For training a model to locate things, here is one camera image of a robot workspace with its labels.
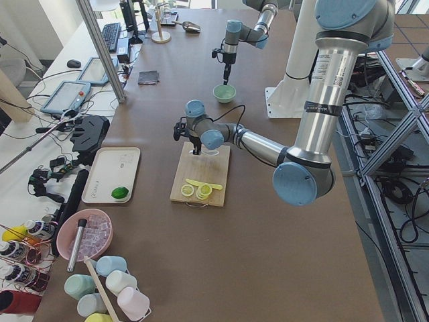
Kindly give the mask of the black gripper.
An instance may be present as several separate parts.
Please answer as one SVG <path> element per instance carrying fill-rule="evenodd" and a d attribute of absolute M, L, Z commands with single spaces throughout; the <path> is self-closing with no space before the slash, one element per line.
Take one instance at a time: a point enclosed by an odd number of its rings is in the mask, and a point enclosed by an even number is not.
<path fill-rule="evenodd" d="M 196 134 L 191 134 L 191 133 L 188 135 L 188 138 L 190 142 L 193 144 L 192 154 L 195 156 L 199 156 L 202 148 L 202 142 L 200 141 L 200 138 Z"/>
<path fill-rule="evenodd" d="M 223 75 L 223 84 L 227 85 L 229 83 L 229 75 L 231 73 L 232 65 L 236 62 L 236 53 L 223 52 L 223 63 L 225 64 L 224 75 Z"/>

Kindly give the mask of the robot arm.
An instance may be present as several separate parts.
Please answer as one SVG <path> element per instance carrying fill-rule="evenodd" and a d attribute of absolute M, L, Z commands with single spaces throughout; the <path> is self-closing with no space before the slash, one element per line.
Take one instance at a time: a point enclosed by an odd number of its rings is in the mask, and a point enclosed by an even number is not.
<path fill-rule="evenodd" d="M 266 90 L 271 117 L 299 117 L 293 146 L 283 146 L 239 122 L 217 123 L 199 100 L 186 104 L 174 138 L 187 137 L 194 153 L 235 144 L 275 168 L 273 187 L 302 206 L 328 193 L 335 177 L 328 150 L 360 54 L 386 49 L 393 38 L 393 1 L 303 1 L 284 79 Z"/>
<path fill-rule="evenodd" d="M 237 59 L 237 48 L 240 42 L 245 42 L 263 49 L 269 38 L 270 25 L 280 8 L 278 1 L 243 1 L 243 4 L 259 12 L 259 18 L 254 27 L 246 26 L 242 21 L 230 19 L 227 21 L 225 38 L 221 47 L 212 50 L 212 57 L 222 56 L 221 62 L 225 65 L 223 84 L 229 83 L 231 68 Z"/>

